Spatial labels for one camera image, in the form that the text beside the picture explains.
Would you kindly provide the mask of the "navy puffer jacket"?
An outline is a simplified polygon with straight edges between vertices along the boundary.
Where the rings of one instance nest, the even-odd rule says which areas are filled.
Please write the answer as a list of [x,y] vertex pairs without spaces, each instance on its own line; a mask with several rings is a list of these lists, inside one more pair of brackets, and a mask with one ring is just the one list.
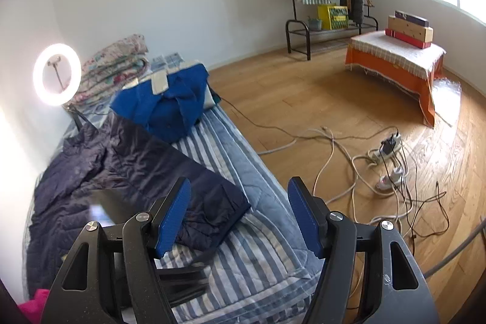
[[250,209],[242,190],[126,118],[111,114],[99,128],[84,124],[65,139],[34,190],[28,293],[52,285],[62,257],[89,221],[93,191],[113,190],[142,211],[166,196],[180,177],[189,179],[191,199],[176,243],[206,252],[219,246]]

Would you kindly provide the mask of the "striped bed cover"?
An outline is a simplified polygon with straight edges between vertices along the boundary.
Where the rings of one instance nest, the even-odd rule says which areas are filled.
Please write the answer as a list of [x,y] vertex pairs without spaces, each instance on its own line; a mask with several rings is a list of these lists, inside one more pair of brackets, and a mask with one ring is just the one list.
[[[233,183],[251,204],[206,268],[207,292],[173,308],[177,322],[300,323],[323,264],[307,250],[278,180],[219,106],[205,111],[173,147]],[[49,234],[34,233],[43,176],[36,181],[24,232],[25,297],[51,286],[67,254],[51,248]]]

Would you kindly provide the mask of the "white power strip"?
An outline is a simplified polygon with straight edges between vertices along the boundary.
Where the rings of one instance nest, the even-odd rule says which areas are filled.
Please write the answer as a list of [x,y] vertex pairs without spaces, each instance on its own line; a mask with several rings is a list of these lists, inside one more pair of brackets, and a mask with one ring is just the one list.
[[375,164],[379,164],[397,155],[401,149],[402,137],[398,132],[395,132],[384,139],[378,148],[368,151],[368,159]]

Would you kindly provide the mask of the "blue work jacket pile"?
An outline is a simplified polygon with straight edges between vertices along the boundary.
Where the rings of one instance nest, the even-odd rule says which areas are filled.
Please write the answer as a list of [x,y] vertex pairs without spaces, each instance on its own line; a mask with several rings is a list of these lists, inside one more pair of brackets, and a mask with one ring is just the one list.
[[110,108],[167,143],[189,135],[206,110],[216,102],[206,67],[182,62],[149,74],[122,89]]

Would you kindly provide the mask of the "black tripod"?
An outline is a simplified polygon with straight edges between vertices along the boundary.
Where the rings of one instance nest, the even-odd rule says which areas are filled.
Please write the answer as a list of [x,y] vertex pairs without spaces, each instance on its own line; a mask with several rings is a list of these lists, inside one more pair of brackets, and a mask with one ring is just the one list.
[[[50,67],[53,67],[55,75],[57,77],[57,81],[60,85],[61,91],[64,91],[65,86],[62,82],[61,76],[59,74],[59,68],[58,68],[60,62],[61,62],[61,57],[58,56],[56,58],[49,60],[47,62],[47,65],[50,66]],[[82,127],[82,123],[81,123],[81,120],[79,118],[78,111],[75,108],[73,108],[72,106],[70,106],[69,104],[63,104],[62,107],[69,114],[69,116],[71,117],[71,119],[75,123],[77,130],[80,131],[80,129]]]

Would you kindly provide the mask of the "folded floral quilt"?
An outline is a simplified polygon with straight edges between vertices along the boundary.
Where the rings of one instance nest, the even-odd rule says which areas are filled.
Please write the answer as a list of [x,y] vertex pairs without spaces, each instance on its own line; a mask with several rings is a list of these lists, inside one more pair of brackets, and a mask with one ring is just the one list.
[[75,106],[95,104],[139,78],[149,67],[147,52],[145,38],[139,34],[100,50],[82,64],[80,86],[69,103]]

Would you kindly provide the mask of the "pink cloth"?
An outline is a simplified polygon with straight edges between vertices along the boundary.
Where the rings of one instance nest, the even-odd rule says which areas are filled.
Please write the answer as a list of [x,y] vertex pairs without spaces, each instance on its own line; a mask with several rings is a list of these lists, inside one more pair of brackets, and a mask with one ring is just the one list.
[[40,324],[44,307],[49,297],[48,289],[37,289],[32,299],[18,305],[18,308],[31,324]]

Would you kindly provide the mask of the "orange covered table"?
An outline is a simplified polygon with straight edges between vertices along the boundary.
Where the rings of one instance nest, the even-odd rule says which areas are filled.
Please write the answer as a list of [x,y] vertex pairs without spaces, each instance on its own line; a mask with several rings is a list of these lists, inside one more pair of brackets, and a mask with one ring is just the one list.
[[345,66],[361,67],[415,94],[424,123],[434,128],[433,82],[442,77],[445,55],[446,51],[435,43],[419,49],[381,30],[352,37],[347,47]]

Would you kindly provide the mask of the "small green pot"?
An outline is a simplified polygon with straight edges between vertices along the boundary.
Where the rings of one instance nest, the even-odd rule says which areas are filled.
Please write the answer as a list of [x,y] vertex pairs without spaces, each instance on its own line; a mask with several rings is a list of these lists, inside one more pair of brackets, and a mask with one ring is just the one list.
[[311,31],[321,31],[322,30],[322,20],[319,18],[311,18],[307,19],[307,25],[309,30]]

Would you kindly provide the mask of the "yellow box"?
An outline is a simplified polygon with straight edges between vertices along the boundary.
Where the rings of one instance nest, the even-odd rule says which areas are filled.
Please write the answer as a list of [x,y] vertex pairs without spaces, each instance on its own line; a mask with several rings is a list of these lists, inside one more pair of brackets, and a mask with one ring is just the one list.
[[335,4],[323,4],[317,7],[318,18],[322,20],[323,30],[347,29],[348,9]]

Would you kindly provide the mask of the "stacked boxes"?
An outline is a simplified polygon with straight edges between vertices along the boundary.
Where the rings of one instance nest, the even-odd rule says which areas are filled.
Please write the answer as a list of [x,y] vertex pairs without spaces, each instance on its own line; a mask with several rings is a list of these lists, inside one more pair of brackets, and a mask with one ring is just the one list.
[[433,27],[427,19],[407,12],[395,11],[388,16],[385,34],[418,49],[426,49],[433,42]]

